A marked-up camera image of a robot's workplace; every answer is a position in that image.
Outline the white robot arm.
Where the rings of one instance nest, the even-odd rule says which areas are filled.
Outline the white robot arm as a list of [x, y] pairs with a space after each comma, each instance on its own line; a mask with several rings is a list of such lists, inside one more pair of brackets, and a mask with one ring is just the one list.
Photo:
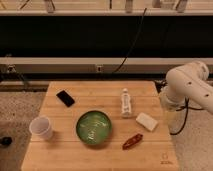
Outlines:
[[192, 100], [213, 115], [213, 87], [206, 80], [209, 69], [202, 61], [174, 67], [166, 74], [166, 85], [161, 89], [160, 100], [167, 111], [184, 106], [189, 110]]

